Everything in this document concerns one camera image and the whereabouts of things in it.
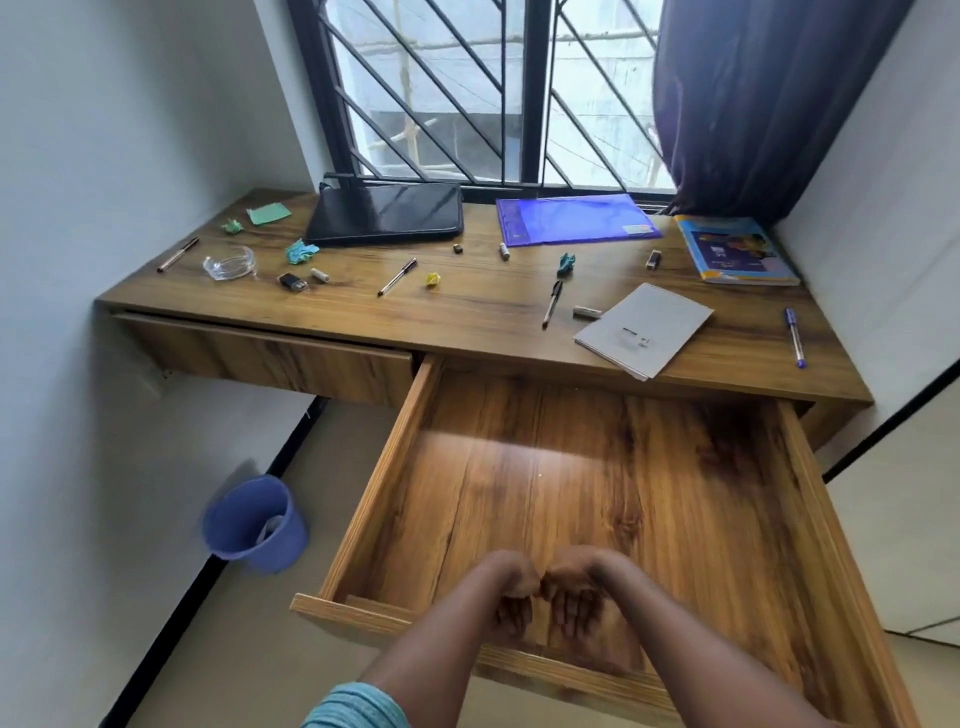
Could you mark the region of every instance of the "pen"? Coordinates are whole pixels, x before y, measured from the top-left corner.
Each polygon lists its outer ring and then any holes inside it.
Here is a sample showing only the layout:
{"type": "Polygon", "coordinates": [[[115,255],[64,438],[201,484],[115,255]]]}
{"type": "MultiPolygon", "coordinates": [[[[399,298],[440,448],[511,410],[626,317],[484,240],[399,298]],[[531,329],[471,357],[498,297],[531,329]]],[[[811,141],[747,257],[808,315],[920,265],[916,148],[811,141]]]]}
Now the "pen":
{"type": "Polygon", "coordinates": [[[410,258],[406,263],[404,263],[403,267],[400,268],[399,272],[393,278],[387,281],[387,284],[383,286],[383,288],[381,288],[379,291],[376,292],[377,298],[379,298],[380,296],[385,294],[387,291],[389,291],[391,288],[393,288],[394,283],[396,283],[398,280],[403,278],[403,276],[406,275],[406,273],[409,272],[410,269],[413,268],[415,265],[417,265],[417,259],[414,257],[410,258]]]}
{"type": "Polygon", "coordinates": [[[200,242],[199,237],[191,237],[189,240],[183,243],[183,246],[178,251],[176,251],[173,255],[168,257],[158,266],[156,266],[156,271],[158,273],[163,273],[167,268],[169,268],[171,265],[173,265],[178,260],[180,260],[183,257],[184,253],[186,253],[188,250],[190,250],[193,246],[195,246],[199,242],[200,242]]]}
{"type": "Polygon", "coordinates": [[[543,317],[543,328],[546,328],[546,325],[550,323],[550,317],[553,316],[553,309],[557,307],[557,299],[560,297],[560,292],[564,290],[564,282],[558,280],[553,284],[553,293],[550,294],[550,305],[546,308],[546,316],[543,317]]]}
{"type": "Polygon", "coordinates": [[[783,315],[786,317],[786,324],[790,327],[790,336],[793,338],[793,353],[797,355],[797,367],[806,369],[804,346],[800,343],[800,329],[797,328],[797,312],[792,308],[785,308],[783,315]]]}

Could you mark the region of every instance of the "blue plastic folder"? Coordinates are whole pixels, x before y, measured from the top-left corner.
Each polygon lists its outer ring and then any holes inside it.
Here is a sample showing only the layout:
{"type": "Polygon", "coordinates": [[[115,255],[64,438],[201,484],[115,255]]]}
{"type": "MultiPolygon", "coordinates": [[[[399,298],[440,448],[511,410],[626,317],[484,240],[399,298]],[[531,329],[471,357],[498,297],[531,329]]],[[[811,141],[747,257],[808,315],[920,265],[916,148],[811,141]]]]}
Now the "blue plastic folder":
{"type": "Polygon", "coordinates": [[[507,247],[663,237],[630,195],[497,200],[507,247]]]}

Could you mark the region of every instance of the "white wall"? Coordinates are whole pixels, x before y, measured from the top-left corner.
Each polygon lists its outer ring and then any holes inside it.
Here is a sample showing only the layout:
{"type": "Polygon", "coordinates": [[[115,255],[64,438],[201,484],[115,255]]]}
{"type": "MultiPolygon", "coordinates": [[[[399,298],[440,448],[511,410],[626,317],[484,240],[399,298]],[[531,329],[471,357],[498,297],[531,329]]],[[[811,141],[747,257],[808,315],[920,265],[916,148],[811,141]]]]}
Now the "white wall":
{"type": "Polygon", "coordinates": [[[156,397],[149,365],[91,311],[252,184],[312,182],[289,111],[271,114],[265,38],[251,46],[209,6],[247,64],[222,78],[205,44],[223,39],[186,5],[0,10],[4,724],[103,718],[204,562],[207,499],[262,471],[309,403],[191,377],[156,397]],[[225,88],[256,92],[233,106],[225,88]]]}
{"type": "Polygon", "coordinates": [[[830,482],[885,629],[960,617],[958,432],[955,381],[830,482]]]}
{"type": "Polygon", "coordinates": [[[818,452],[825,468],[960,359],[958,27],[960,4],[917,0],[780,223],[876,400],[818,452]]]}

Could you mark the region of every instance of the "notebook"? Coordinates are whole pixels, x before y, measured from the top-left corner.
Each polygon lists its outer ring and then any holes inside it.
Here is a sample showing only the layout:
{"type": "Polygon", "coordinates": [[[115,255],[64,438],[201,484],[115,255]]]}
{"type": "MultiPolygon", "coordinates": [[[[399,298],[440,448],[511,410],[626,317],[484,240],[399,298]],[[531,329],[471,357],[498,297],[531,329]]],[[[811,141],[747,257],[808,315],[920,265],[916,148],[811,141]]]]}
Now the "notebook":
{"type": "Polygon", "coordinates": [[[700,278],[707,283],[800,284],[797,274],[754,218],[675,217],[700,278]]]}
{"type": "Polygon", "coordinates": [[[508,248],[663,237],[628,194],[497,200],[508,248]]]}
{"type": "Polygon", "coordinates": [[[711,313],[712,308],[644,283],[573,340],[645,381],[660,373],[711,313]]]}

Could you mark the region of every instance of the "colorful book cover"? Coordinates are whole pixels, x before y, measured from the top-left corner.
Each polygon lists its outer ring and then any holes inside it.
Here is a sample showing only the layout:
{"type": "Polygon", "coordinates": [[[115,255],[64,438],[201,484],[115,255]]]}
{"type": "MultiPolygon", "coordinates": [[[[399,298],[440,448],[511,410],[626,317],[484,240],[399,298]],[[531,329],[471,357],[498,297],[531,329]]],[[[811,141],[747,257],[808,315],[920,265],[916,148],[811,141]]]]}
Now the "colorful book cover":
{"type": "Polygon", "coordinates": [[[707,283],[798,285],[777,246],[751,217],[676,215],[700,277],[707,283]]]}

